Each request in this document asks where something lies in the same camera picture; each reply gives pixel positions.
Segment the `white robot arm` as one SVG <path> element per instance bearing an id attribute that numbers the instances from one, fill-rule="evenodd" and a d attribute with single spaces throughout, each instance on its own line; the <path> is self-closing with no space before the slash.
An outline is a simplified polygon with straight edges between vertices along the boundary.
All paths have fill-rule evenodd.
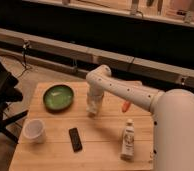
<path id="1" fill-rule="evenodd" d="M 162 91 L 111 77 L 101 65 L 86 75 L 87 110 L 96 115 L 105 92 L 151 113 L 153 118 L 153 170 L 194 171 L 194 94 L 184 89 Z"/>

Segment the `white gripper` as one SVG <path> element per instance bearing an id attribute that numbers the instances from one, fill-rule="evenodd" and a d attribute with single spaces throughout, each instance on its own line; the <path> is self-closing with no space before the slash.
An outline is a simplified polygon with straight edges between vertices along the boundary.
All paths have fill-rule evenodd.
<path id="1" fill-rule="evenodd" d="M 99 113 L 103 102 L 102 95 L 87 95 L 87 111 L 89 117 L 95 117 Z"/>

